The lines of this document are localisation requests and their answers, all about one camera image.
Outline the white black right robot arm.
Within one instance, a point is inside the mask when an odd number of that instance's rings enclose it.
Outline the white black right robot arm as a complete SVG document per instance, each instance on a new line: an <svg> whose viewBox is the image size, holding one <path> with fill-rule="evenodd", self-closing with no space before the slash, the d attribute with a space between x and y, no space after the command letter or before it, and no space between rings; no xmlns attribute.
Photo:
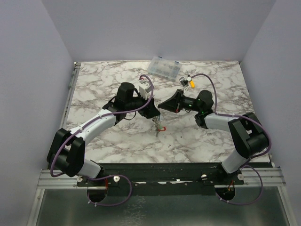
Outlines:
<svg viewBox="0 0 301 226"><path fill-rule="evenodd" d="M208 90L200 91L197 98L186 97L183 90L178 89L172 97L158 105L159 108L173 113L182 109L195 111L196 124L204 129L218 129L231 134L234 151L224 160L216 172L216 179L227 184L233 179L233 173L251 157L269 147L270 141L257 117L253 113L241 116L218 115L213 112L213 95Z"/></svg>

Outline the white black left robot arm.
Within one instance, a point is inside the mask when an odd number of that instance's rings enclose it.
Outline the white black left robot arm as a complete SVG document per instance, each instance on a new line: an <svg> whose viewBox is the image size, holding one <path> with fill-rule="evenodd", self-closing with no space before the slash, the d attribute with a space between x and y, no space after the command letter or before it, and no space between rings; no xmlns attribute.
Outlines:
<svg viewBox="0 0 301 226"><path fill-rule="evenodd" d="M123 82L117 94L93 118L71 130L59 129L47 156L50 175L84 176L92 185L100 185L104 174L98 163L85 158L87 144L124 120L128 113L139 113L146 119L160 116L154 104L153 92L151 82L144 81L137 89L132 83Z"/></svg>

